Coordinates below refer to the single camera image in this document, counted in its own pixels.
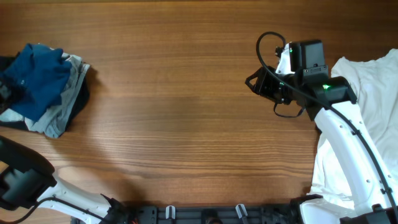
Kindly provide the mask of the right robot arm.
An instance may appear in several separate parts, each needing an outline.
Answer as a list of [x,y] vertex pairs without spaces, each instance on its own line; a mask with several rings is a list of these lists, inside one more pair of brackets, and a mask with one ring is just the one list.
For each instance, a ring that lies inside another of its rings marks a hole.
[[289,73],[261,67],[245,84],[276,105],[296,101],[307,111],[331,144],[351,189],[352,209],[319,195],[294,202],[294,223],[397,223],[397,185],[376,151],[344,78],[329,78],[325,65]]

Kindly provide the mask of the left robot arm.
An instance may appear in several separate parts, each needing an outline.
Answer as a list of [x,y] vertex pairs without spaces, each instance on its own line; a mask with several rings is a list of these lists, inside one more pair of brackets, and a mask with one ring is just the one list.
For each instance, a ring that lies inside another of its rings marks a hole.
[[48,208],[72,217],[72,223],[130,223],[126,208],[102,194],[86,192],[55,175],[55,168],[38,152],[1,137],[1,208],[29,211],[14,223],[26,220],[36,209]]

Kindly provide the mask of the blue t-shirt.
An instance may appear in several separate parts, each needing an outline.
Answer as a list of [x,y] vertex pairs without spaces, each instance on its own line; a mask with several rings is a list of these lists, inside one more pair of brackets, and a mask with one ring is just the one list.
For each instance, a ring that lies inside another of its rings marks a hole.
[[1,72],[1,79],[17,93],[11,109],[38,121],[46,110],[62,103],[61,93],[70,78],[72,64],[63,49],[26,44],[16,59]]

